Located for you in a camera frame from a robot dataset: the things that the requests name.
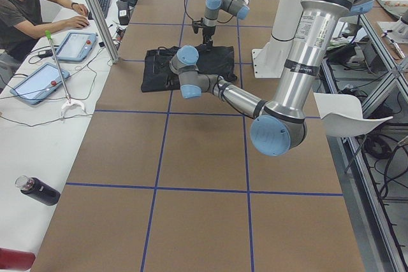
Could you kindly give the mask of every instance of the man's hand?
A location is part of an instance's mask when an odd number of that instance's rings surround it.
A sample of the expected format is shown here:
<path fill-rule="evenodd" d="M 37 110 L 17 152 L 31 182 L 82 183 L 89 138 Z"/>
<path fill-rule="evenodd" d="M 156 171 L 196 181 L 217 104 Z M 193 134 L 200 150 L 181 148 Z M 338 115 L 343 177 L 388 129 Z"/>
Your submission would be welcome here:
<path fill-rule="evenodd" d="M 75 3 L 72 6 L 72 9 L 76 11 L 79 15 L 88 16 L 89 10 L 88 8 L 82 3 Z"/>
<path fill-rule="evenodd" d="M 84 16 L 74 16 L 70 19 L 66 19 L 66 27 L 72 28 L 85 28 L 89 25 L 89 21 Z"/>

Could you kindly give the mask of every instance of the black bottle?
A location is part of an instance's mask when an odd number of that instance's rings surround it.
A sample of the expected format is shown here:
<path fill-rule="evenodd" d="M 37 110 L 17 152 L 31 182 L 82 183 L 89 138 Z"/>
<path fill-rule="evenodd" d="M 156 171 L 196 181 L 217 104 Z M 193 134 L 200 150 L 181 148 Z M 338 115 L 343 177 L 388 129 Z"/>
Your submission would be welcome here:
<path fill-rule="evenodd" d="M 45 204 L 57 204 L 61 195 L 54 188 L 48 186 L 37 178 L 29 178 L 25 175 L 20 176 L 15 181 L 15 186 L 18 187 L 22 194 L 26 194 L 35 200 Z"/>

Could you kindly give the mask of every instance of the robotic arm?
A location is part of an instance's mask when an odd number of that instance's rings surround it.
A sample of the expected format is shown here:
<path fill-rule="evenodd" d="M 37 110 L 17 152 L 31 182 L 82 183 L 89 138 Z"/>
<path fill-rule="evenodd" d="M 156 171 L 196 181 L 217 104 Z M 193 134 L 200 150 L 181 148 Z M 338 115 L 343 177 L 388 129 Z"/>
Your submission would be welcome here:
<path fill-rule="evenodd" d="M 184 46 L 170 62 L 184 98 L 209 92 L 254 119 L 251 140 L 266 155 L 281 155 L 306 137 L 303 106 L 340 17 L 366 13 L 374 0 L 301 0 L 302 17 L 275 97 L 262 100 L 216 75 L 201 75 L 198 52 Z"/>
<path fill-rule="evenodd" d="M 245 19 L 249 12 L 249 0 L 206 0 L 204 18 L 193 21 L 194 33 L 198 29 L 203 29 L 203 44 L 207 50 L 212 48 L 212 36 L 215 34 L 215 27 L 219 10 L 225 11 L 238 19 Z"/>

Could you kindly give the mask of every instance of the keyboard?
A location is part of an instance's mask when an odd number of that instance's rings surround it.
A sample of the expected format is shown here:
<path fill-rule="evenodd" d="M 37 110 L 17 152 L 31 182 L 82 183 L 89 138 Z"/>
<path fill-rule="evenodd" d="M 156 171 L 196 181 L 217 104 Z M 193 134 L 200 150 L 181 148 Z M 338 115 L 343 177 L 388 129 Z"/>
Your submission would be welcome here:
<path fill-rule="evenodd" d="M 110 7 L 111 0 L 98 0 L 99 5 L 101 6 L 103 16 L 106 18 L 108 16 L 108 11 Z M 88 19 L 93 19 L 91 11 L 89 11 Z"/>

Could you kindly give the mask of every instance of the man's arm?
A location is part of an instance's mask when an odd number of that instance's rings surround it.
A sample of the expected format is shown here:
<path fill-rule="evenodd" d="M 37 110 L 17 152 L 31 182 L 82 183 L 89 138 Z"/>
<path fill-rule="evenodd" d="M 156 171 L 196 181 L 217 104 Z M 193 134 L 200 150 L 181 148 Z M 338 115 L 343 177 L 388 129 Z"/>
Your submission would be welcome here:
<path fill-rule="evenodd" d="M 28 20 L 25 20 L 14 27 L 23 32 L 24 34 L 39 39 L 45 36 L 45 30 L 55 33 L 65 28 L 84 28 L 89 25 L 89 21 L 84 16 L 75 16 L 69 19 L 60 20 L 58 22 L 52 22 L 50 24 L 33 25 Z"/>
<path fill-rule="evenodd" d="M 76 11 L 79 15 L 88 16 L 89 10 L 84 4 L 73 3 L 71 0 L 48 0 L 67 9 Z"/>

